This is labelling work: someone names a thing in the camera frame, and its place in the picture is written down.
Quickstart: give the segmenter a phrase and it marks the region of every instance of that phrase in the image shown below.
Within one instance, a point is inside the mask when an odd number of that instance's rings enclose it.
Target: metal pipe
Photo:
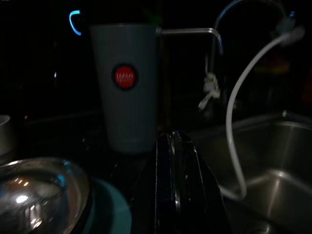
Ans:
[[[191,35],[191,34],[212,34],[218,41],[219,53],[223,54],[222,39],[219,32],[213,28],[184,28],[184,29],[161,29],[160,34],[164,36]]]
[[[218,18],[216,19],[214,23],[214,28],[218,30],[219,28],[219,23],[222,20],[222,18],[226,15],[226,13],[232,8],[237,5],[243,4],[245,2],[260,2],[260,3],[265,3],[271,7],[275,7],[278,12],[281,15],[281,18],[287,17],[287,12],[284,8],[284,6],[277,2],[276,0],[234,0],[230,2],[219,14]],[[215,69],[215,39],[212,41],[212,47],[211,47],[211,55],[210,55],[210,64],[209,64],[209,72],[214,72]]]

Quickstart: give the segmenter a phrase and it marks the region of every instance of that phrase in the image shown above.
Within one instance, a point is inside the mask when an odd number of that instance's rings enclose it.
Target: stainless steel sink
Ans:
[[[226,202],[229,217],[254,214],[252,223],[265,220],[278,231],[312,233],[312,120],[287,113],[249,118],[234,125],[234,140],[248,185],[241,202]],[[190,134],[198,152],[220,184],[238,191],[226,142],[225,127]],[[248,218],[240,219],[244,230]]]

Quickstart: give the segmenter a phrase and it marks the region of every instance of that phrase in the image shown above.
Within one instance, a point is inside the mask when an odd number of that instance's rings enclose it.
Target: white tube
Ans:
[[[226,189],[223,186],[219,185],[219,188],[220,188],[222,194],[227,198],[230,198],[233,200],[242,200],[245,198],[245,196],[247,194],[246,181],[245,181],[245,177],[244,177],[244,174],[242,172],[242,168],[240,166],[239,159],[237,156],[237,151],[236,151],[235,142],[234,142],[234,138],[233,138],[233,130],[232,130],[232,114],[233,114],[233,106],[234,106],[234,101],[235,101],[236,95],[238,93],[240,86],[242,85],[243,81],[245,80],[246,76],[252,70],[252,68],[255,66],[255,64],[269,50],[271,50],[273,47],[275,47],[279,43],[287,41],[288,39],[291,38],[291,36],[292,36],[291,33],[283,34],[283,35],[279,36],[278,38],[272,40],[265,47],[263,47],[263,49],[260,50],[260,52],[253,58],[253,60],[251,60],[251,62],[245,68],[245,70],[243,71],[242,75],[239,77],[238,81],[236,82],[236,84],[232,90],[232,93],[231,93],[231,96],[229,99],[229,103],[228,103],[228,107],[227,107],[227,111],[226,111],[226,137],[227,137],[227,142],[228,142],[229,151],[230,151],[232,163],[234,166],[235,174],[236,174],[236,177],[238,180],[238,184],[240,186],[240,194],[236,194],[233,191]]]

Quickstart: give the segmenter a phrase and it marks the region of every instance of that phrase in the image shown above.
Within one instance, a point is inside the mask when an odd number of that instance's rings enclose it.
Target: blue light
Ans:
[[[78,32],[76,30],[76,28],[74,27],[73,23],[72,23],[72,15],[77,15],[77,14],[80,14],[80,11],[77,10],[77,11],[72,11],[70,14],[69,14],[69,22],[70,22],[70,26],[72,26],[72,29],[74,30],[74,32],[77,34],[77,35],[81,35],[81,32]]]

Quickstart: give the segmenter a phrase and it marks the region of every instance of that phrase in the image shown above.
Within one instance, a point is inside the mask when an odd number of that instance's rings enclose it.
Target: red circular logo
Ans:
[[[115,84],[123,90],[127,90],[136,85],[137,73],[129,64],[122,64],[113,70]]]

